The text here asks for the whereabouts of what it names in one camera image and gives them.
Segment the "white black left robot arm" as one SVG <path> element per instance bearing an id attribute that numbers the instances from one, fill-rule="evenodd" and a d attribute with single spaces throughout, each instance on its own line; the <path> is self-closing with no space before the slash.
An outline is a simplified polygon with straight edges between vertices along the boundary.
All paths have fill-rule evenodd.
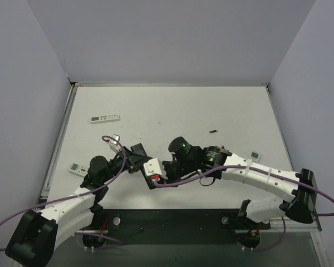
<path id="1" fill-rule="evenodd" d="M 41 211 L 30 209 L 23 214 L 5 254 L 23 266 L 46 266 L 54 250 L 75 232 L 101 226 L 99 202 L 108 191 L 106 182 L 124 171 L 140 170 L 149 160 L 130 150 L 120 151 L 111 160 L 95 156 L 82 184 L 70 196 L 49 201 Z"/>

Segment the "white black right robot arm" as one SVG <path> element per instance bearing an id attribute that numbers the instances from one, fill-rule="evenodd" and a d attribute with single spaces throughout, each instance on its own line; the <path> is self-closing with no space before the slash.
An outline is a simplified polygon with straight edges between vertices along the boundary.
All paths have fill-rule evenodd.
<path id="1" fill-rule="evenodd" d="M 168 147 L 172 161 L 163 161 L 164 185 L 177 187 L 185 177 L 200 172 L 213 180 L 236 181 L 264 190 L 272 196 L 261 200 L 244 200 L 241 217 L 255 223 L 286 216 L 303 224 L 314 221 L 316 192 L 311 170 L 300 172 L 276 170 L 244 159 L 222 147 L 192 146 L 177 137 Z"/>

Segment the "black tv remote control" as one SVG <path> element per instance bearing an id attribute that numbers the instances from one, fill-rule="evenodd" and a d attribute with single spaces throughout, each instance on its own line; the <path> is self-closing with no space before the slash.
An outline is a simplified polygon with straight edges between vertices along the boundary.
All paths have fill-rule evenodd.
<path id="1" fill-rule="evenodd" d="M 156 186 L 154 185 L 152 178 L 146 175 L 146 171 L 144 169 L 144 164 L 151 160 L 151 157 L 146 154 L 142 143 L 136 144 L 130 148 L 132 152 L 130 155 L 130 159 L 132 161 L 132 170 L 140 171 L 147 183 L 148 188 L 150 190 L 155 189 Z"/>

